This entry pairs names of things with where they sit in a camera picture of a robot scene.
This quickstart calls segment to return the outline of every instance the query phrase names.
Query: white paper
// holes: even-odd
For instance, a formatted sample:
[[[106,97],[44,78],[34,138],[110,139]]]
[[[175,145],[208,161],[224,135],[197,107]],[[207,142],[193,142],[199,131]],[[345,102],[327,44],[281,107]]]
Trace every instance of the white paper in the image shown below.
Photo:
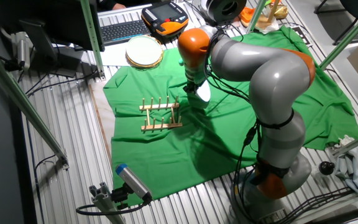
[[[128,42],[107,46],[104,52],[100,52],[103,66],[129,66],[126,49]]]

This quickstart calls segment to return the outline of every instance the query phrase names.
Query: orange object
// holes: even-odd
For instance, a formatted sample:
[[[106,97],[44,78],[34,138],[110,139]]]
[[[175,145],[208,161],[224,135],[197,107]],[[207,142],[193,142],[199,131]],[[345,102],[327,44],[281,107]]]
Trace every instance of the orange object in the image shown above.
[[[209,36],[200,28],[184,31],[178,38],[178,49],[185,65],[197,68],[204,62]]]
[[[250,22],[252,19],[252,16],[254,15],[255,9],[250,9],[248,7],[245,7],[240,15],[241,15],[241,20],[244,22]]]
[[[302,60],[306,63],[306,66],[309,69],[309,75],[310,75],[309,86],[310,86],[313,83],[314,77],[316,76],[316,66],[314,65],[313,59],[309,55],[304,54],[302,52],[297,52],[296,50],[290,50],[290,49],[283,49],[283,50],[296,54],[297,56],[302,58]]]
[[[160,35],[170,35],[170,34],[174,34],[178,31],[180,31],[182,28],[187,26],[187,23],[189,22],[189,19],[185,20],[183,23],[179,23],[179,22],[164,22],[163,24],[161,24],[161,27],[163,27],[165,29],[165,31],[161,32],[157,29],[157,32]]]
[[[288,195],[282,179],[272,173],[269,173],[265,181],[257,188],[264,196],[271,199],[279,199]]]

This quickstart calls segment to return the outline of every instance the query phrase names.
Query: monitor stand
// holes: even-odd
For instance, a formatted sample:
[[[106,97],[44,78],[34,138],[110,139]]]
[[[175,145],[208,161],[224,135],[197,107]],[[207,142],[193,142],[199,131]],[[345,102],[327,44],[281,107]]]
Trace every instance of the monitor stand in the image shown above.
[[[35,47],[30,69],[65,77],[75,76],[83,52],[69,47],[53,47],[42,22],[26,19],[20,20],[20,23]]]

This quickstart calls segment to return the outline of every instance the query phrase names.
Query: person's hand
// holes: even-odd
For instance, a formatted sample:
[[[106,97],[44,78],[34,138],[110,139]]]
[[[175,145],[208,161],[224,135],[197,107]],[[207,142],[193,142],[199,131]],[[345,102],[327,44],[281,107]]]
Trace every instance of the person's hand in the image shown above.
[[[113,9],[113,10],[126,9],[126,7],[125,7],[125,5],[123,5],[123,4],[118,4],[118,3],[116,3],[112,9]]]

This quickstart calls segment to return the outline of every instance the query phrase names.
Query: black knob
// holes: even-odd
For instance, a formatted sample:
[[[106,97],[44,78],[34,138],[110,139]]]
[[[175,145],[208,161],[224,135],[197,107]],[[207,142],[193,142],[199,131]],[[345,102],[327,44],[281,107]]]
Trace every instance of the black knob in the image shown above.
[[[334,172],[335,164],[333,162],[324,161],[320,163],[318,169],[323,175],[331,175]]]
[[[128,207],[128,204],[127,203],[122,203],[120,205],[117,206],[118,210],[122,210],[122,209],[125,209]]]

